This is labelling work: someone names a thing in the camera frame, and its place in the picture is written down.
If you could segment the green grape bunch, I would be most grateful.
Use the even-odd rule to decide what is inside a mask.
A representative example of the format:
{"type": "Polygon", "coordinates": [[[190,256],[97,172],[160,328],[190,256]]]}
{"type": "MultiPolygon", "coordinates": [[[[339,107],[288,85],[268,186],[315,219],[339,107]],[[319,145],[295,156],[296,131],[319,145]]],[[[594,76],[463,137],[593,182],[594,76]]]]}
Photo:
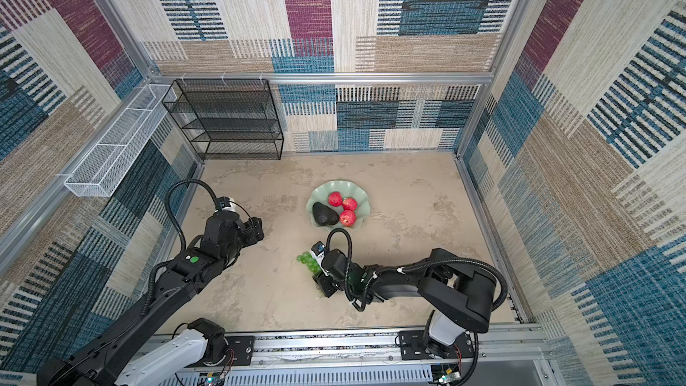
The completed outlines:
{"type": "Polygon", "coordinates": [[[309,252],[303,252],[297,256],[297,261],[307,267],[312,275],[317,276],[322,273],[322,268],[319,266],[315,257],[313,257],[309,252]]]}

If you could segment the red apple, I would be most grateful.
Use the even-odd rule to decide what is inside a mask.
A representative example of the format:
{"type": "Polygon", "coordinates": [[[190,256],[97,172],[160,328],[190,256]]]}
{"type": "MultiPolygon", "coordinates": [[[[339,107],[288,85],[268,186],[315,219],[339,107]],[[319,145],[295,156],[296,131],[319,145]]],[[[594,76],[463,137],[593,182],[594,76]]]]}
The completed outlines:
{"type": "Polygon", "coordinates": [[[344,198],[341,204],[345,210],[356,211],[358,208],[358,203],[355,198],[344,198]]]}
{"type": "Polygon", "coordinates": [[[339,215],[339,222],[345,227],[352,227],[357,221],[357,215],[353,210],[344,210],[339,215]]]}
{"type": "Polygon", "coordinates": [[[334,191],[328,196],[328,204],[331,207],[341,207],[343,197],[338,191],[334,191]]]}

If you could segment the dark avocado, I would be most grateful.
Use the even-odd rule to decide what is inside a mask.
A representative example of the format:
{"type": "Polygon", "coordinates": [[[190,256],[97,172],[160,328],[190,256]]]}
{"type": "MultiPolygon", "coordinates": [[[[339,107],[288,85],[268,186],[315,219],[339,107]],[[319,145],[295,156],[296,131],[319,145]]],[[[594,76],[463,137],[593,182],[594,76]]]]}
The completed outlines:
{"type": "Polygon", "coordinates": [[[315,223],[319,226],[333,226],[339,223],[339,214],[320,202],[314,203],[312,214],[315,223]]]}

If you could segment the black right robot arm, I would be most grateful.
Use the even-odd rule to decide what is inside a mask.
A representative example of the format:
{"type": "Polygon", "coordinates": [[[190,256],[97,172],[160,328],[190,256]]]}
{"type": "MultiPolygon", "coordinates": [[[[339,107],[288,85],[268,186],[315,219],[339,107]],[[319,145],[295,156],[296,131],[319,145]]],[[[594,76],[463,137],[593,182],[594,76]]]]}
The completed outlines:
{"type": "Polygon", "coordinates": [[[507,281],[495,267],[441,248],[406,266],[359,266],[321,242],[301,257],[325,297],[342,291],[359,312],[393,298],[423,298],[430,303],[433,311],[423,335],[399,339],[400,347],[428,357],[463,355],[458,341],[469,334],[485,334],[492,312],[507,299],[507,281]]]}

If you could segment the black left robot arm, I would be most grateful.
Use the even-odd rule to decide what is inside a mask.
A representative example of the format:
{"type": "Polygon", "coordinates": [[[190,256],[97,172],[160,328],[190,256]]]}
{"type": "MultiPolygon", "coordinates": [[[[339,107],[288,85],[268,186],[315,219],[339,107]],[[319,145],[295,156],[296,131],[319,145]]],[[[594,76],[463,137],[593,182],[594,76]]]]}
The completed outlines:
{"type": "Polygon", "coordinates": [[[50,358],[39,369],[37,384],[113,385],[167,319],[228,269],[243,248],[263,239],[260,218],[251,216],[243,222],[235,212],[215,212],[198,245],[155,267],[148,277],[148,290],[137,303],[71,357],[64,361],[50,358]]]}

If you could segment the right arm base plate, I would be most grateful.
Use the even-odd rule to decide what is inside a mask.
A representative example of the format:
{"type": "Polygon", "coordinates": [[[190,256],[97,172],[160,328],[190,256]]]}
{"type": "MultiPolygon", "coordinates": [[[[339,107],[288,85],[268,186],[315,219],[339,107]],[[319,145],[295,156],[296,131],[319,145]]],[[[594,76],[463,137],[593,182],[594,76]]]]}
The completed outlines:
{"type": "Polygon", "coordinates": [[[473,338],[464,332],[451,345],[441,344],[420,330],[404,330],[395,338],[403,360],[470,359],[474,355],[473,343],[473,338]]]}

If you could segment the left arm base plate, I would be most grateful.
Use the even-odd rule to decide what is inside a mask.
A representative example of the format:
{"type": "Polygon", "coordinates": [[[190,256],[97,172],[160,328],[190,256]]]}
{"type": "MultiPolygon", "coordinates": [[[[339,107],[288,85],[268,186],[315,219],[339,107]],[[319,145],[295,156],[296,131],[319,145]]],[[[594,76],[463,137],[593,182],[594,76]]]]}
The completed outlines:
{"type": "Polygon", "coordinates": [[[188,368],[209,368],[215,370],[229,366],[249,366],[255,349],[255,336],[226,336],[222,341],[213,341],[207,347],[205,357],[188,368]]]}

